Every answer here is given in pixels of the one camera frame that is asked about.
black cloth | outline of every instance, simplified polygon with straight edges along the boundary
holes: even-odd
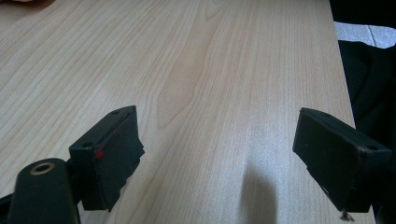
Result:
[[[396,46],[338,42],[356,128],[396,148]]]
[[[335,21],[396,29],[396,0],[330,0]]]

light wood grain surface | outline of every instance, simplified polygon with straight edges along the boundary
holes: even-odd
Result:
[[[83,223],[343,223],[292,152],[302,106],[353,125],[327,0],[0,4],[0,196],[126,105],[146,154]]]

screw hole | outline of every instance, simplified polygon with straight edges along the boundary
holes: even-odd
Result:
[[[32,170],[30,170],[31,175],[43,175],[55,167],[53,162],[43,162],[35,166]]]
[[[378,150],[378,147],[375,147],[375,146],[369,145],[369,146],[367,146],[367,147],[370,148],[371,150]]]
[[[82,146],[83,147],[91,147],[91,146],[93,146],[93,143],[92,142],[84,143],[84,144],[82,144]]]

metal ring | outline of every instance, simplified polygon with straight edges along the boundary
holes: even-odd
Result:
[[[43,175],[55,167],[53,162],[47,161],[36,165],[32,170],[30,170],[31,175]]]

black clamp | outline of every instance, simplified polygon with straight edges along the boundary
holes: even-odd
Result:
[[[377,203],[377,220],[396,223],[392,150],[329,114],[302,108],[293,151],[339,211],[366,213]]]
[[[80,223],[85,210],[111,211],[144,154],[135,106],[107,114],[70,148],[70,160],[34,162],[0,200],[0,223]]]

